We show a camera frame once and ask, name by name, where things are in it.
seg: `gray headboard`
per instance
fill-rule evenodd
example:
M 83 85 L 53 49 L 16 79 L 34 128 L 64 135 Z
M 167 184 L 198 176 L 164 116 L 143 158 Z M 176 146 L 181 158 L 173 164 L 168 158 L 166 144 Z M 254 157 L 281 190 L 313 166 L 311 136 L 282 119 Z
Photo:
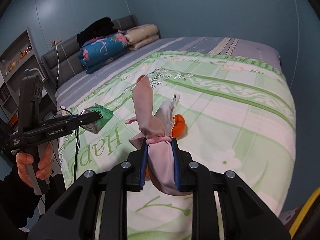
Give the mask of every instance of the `gray headboard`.
M 117 28 L 118 30 L 128 30 L 139 25 L 135 15 L 130 15 L 117 20 L 113 20 L 112 22 L 114 23 L 115 28 Z M 58 87 L 60 87 L 70 78 L 74 77 L 84 70 L 79 62 L 78 52 L 80 48 L 76 38 L 77 36 L 73 36 L 72 38 L 57 45 L 59 54 Z M 52 50 L 42 55 L 41 62 L 48 77 L 52 81 L 52 84 L 56 86 L 58 70 L 56 48 L 54 47 Z

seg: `yellow strap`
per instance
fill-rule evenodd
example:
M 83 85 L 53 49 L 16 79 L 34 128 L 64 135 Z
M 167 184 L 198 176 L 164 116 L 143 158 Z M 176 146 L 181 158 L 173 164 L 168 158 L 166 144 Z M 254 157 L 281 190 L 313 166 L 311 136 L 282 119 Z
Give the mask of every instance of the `yellow strap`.
M 298 228 L 300 227 L 303 219 L 305 218 L 305 216 L 307 215 L 312 204 L 316 201 L 316 199 L 318 198 L 319 195 L 320 195 L 320 187 L 317 188 L 311 194 L 311 196 L 308 198 L 307 202 L 303 205 L 301 211 L 299 212 L 299 215 L 297 216 L 297 218 L 295 219 L 295 221 L 293 222 L 293 224 L 289 230 L 290 235 L 291 235 L 291 239 L 293 239 L 293 237 L 296 234 L 296 232 L 298 231 Z

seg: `power outlet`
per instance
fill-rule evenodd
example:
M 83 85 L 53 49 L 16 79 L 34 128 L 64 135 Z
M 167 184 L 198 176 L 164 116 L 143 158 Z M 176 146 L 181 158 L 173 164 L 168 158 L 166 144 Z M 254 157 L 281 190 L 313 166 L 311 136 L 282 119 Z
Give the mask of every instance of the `power outlet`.
M 57 38 L 55 41 L 52 41 L 51 43 L 50 43 L 50 45 L 51 45 L 51 47 L 53 47 L 54 46 L 54 42 L 56 42 L 56 44 L 58 44 L 59 42 L 61 42 L 62 41 L 62 39 L 61 39 L 61 37 L 59 37 L 59 38 Z

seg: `blue gripper pad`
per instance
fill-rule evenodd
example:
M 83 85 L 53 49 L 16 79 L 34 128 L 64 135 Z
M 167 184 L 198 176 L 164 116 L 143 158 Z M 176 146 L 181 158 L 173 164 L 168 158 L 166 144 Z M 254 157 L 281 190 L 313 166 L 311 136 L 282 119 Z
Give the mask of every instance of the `blue gripper pad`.
M 139 181 L 140 190 L 143 189 L 144 183 L 146 181 L 147 155 L 148 155 L 148 145 L 145 144 L 145 148 L 143 151 L 143 158 L 141 162 L 141 169 L 140 169 L 140 181 Z
M 173 142 L 171 142 L 171 148 L 173 152 L 173 160 L 174 160 L 174 183 L 176 184 L 177 190 L 180 190 L 181 182 L 180 182 L 180 167 L 178 162 L 178 156 L 176 148 L 174 147 Z

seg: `pink elastic band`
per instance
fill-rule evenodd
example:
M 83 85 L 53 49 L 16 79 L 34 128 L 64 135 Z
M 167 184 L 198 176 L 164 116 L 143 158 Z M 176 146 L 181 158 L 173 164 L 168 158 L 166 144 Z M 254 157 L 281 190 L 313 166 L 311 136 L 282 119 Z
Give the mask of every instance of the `pink elastic band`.
M 158 142 L 171 142 L 171 138 L 169 136 L 154 136 L 152 138 L 147 139 L 147 144 L 154 144 Z

